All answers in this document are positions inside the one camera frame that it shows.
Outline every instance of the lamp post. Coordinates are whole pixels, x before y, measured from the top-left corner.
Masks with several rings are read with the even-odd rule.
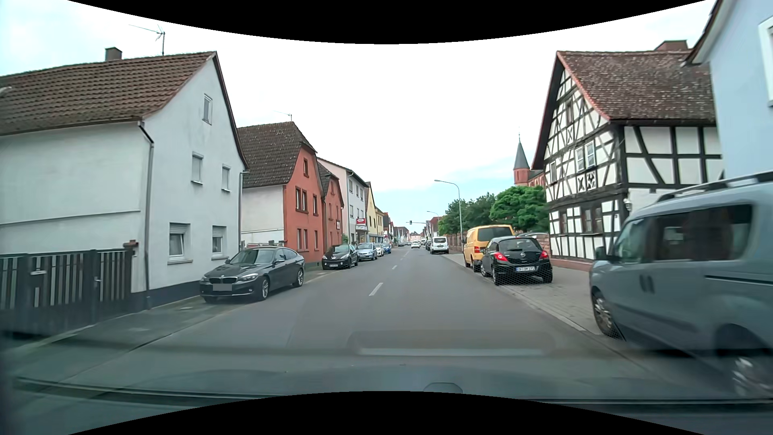
[[[462,238],[464,238],[464,228],[461,226],[461,190],[459,190],[459,186],[456,183],[452,183],[450,181],[443,181],[443,180],[435,180],[435,181],[437,181],[439,183],[453,184],[454,186],[456,186],[456,192],[458,194],[458,199],[459,199],[459,202],[458,202],[458,204],[459,204],[459,235]]]

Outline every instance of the black bmw sedan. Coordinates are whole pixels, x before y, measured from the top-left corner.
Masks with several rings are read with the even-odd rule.
[[[226,264],[204,274],[199,281],[199,292],[207,303],[226,296],[264,300],[281,287],[302,286],[304,266],[303,256],[290,248],[245,249],[226,260]]]

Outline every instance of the gate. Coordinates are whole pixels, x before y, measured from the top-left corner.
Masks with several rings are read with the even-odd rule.
[[[129,310],[132,250],[0,255],[2,328],[54,335]]]

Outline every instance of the tiled roof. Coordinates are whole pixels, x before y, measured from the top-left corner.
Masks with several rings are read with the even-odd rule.
[[[714,122],[708,67],[682,63],[689,50],[559,51],[558,58],[610,120]]]
[[[301,144],[314,150],[292,121],[239,127],[237,131],[250,167],[244,174],[244,188],[289,183]]]
[[[141,119],[215,52],[81,63],[0,77],[0,135]]]

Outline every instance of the half-timbered house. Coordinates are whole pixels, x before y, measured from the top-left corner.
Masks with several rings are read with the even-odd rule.
[[[532,170],[543,170],[552,257],[585,269],[623,220],[723,176],[709,70],[686,41],[644,52],[557,52]]]

